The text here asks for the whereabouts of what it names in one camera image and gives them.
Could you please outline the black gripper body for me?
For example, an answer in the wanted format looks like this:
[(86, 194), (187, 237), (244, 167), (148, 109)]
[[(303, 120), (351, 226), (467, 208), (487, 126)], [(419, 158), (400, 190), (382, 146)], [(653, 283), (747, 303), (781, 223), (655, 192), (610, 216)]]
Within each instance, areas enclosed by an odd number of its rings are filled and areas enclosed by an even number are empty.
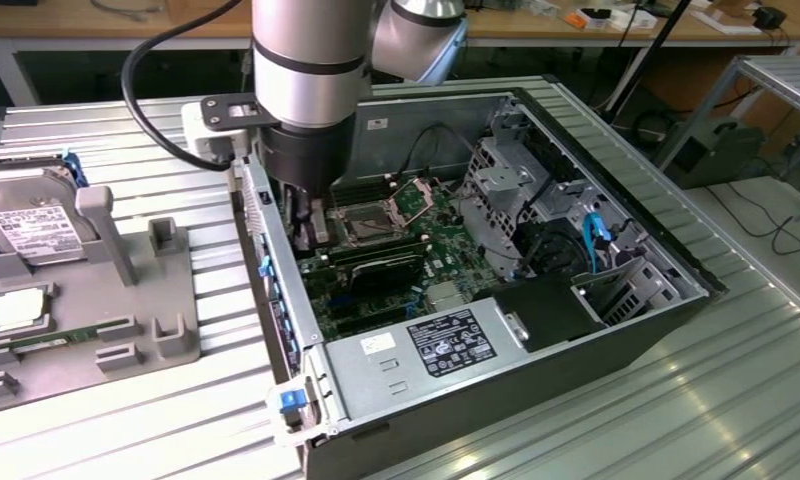
[(355, 118), (326, 128), (280, 124), (264, 129), (264, 169), (311, 197), (328, 194), (351, 161)]

